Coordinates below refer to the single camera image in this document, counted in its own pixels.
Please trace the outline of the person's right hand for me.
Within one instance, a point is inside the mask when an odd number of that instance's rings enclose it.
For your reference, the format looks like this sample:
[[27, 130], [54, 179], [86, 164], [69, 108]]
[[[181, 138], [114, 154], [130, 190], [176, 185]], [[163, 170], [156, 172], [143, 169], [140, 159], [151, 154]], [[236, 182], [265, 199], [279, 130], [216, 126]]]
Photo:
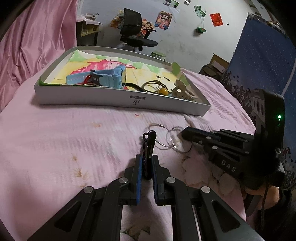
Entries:
[[[263, 202], [265, 189], [266, 189], [265, 185], [261, 186], [257, 190], [252, 190], [247, 187], [245, 187], [245, 189], [244, 189], [247, 194], [254, 195], [254, 196], [256, 196], [256, 195], [261, 196], [261, 199], [258, 203], [258, 209], [261, 209], [260, 205], [262, 205], [262, 202]], [[265, 198], [264, 209], [268, 209], [268, 208], [275, 206], [279, 200], [280, 200], [279, 188], [275, 187], [275, 186], [269, 186], [268, 191], [267, 191], [267, 195]]]

